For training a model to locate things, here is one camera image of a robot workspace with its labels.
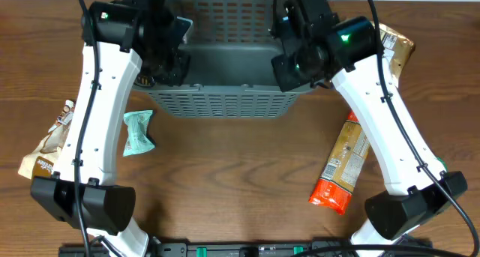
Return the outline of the grey plastic basket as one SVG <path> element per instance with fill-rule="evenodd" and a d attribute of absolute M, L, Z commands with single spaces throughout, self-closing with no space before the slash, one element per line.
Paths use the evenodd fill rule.
<path fill-rule="evenodd" d="M 166 0 L 179 17 L 191 19 L 190 56 L 181 85 L 158 81 L 133 88 L 180 118 L 278 118 L 297 98 L 312 92 L 302 85 L 282 92 L 271 60 L 282 54 L 269 34 L 275 5 L 286 0 Z"/>

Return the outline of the gold foil food bag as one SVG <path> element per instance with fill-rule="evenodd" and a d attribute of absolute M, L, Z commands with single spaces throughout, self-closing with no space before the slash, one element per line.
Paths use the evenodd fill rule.
<path fill-rule="evenodd" d="M 389 62 L 393 83 L 398 88 L 401 72 L 414 53 L 416 45 L 405 35 L 385 24 L 379 24 L 379 31 L 384 47 L 383 57 Z"/>

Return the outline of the teal snack wrapper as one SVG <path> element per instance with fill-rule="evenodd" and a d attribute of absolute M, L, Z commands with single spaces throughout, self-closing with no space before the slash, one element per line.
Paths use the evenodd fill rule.
<path fill-rule="evenodd" d="M 132 156 L 146 153 L 155 148 L 153 142 L 147 136 L 147 129 L 152 110 L 127 112 L 124 114 L 124 123 L 127 125 L 127 141 L 123 156 Z"/>

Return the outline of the orange pasta packet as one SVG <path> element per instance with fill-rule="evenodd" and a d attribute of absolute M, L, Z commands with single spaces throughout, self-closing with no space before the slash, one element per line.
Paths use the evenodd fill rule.
<path fill-rule="evenodd" d="M 359 120 L 350 112 L 309 202 L 345 214 L 370 146 Z"/>

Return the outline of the green lid jar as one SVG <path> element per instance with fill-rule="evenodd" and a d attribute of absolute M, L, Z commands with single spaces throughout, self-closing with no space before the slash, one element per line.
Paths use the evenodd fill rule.
<path fill-rule="evenodd" d="M 440 157 L 437 157 L 437 159 L 438 159 L 438 161 L 441 162 L 444 170 L 447 172 L 449 169 L 448 169 L 448 167 L 447 167 L 447 165 L 446 165 L 446 162 L 445 162 L 444 160 L 442 160 Z"/>

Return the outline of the Kleenex tissue multipack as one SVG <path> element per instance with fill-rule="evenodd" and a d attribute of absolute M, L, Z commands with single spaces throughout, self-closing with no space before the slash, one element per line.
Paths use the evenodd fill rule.
<path fill-rule="evenodd" d="M 192 19 L 177 16 L 175 18 L 175 38 L 179 43 L 186 44 L 193 31 L 194 22 Z"/>

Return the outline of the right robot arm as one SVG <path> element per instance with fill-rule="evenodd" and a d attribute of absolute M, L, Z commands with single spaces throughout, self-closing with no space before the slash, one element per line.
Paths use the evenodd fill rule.
<path fill-rule="evenodd" d="M 443 211 L 458 209 L 467 190 L 429 149 L 398 90 L 392 48 L 399 41 L 370 17 L 341 20 L 328 0 L 273 0 L 271 35 L 283 46 L 271 64 L 279 89 L 333 88 L 347 102 L 370 143 L 385 189 L 367 199 L 366 222 L 338 246 L 310 254 L 444 256 L 409 233 Z"/>

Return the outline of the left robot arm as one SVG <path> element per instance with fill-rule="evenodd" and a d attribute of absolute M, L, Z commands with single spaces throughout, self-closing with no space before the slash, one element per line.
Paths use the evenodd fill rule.
<path fill-rule="evenodd" d="M 135 80 L 181 85 L 190 57 L 179 49 L 193 23 L 166 0 L 95 1 L 82 6 L 82 78 L 69 133 L 52 173 L 34 176 L 31 197 L 111 256 L 147 256 L 149 235 L 136 223 L 136 193 L 116 183 L 116 150 Z"/>

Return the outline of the white brown snack pouch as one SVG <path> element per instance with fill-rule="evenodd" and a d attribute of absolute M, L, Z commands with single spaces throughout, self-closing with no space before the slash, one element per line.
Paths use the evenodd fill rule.
<path fill-rule="evenodd" d="M 58 160 L 66 138 L 71 120 L 74 116 L 75 102 L 66 100 L 61 114 L 49 128 L 48 134 L 40 141 L 36 149 L 22 159 L 18 174 L 24 178 L 33 179 L 35 176 L 49 177 Z"/>

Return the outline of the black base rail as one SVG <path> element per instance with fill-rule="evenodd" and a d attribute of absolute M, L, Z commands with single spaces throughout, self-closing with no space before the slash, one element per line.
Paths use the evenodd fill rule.
<path fill-rule="evenodd" d="M 425 239 L 417 239 L 411 236 L 401 238 L 398 242 L 402 246 L 421 246 L 433 248 L 433 243 Z M 147 250 L 145 256 L 158 257 L 271 257 L 271 256 L 293 256 L 308 250 L 323 247 L 340 246 L 346 241 L 316 240 L 311 243 L 288 243 L 288 244 L 185 244 L 170 243 L 162 244 L 154 242 L 153 249 Z M 92 256 L 117 256 L 111 253 L 107 246 L 95 244 L 91 246 Z M 75 246 L 63 246 L 58 249 L 58 257 L 81 257 L 84 256 L 84 249 Z M 342 257 L 357 256 L 349 251 L 335 251 L 320 253 L 318 256 Z M 418 253 L 392 252 L 387 251 L 379 256 L 432 256 Z"/>

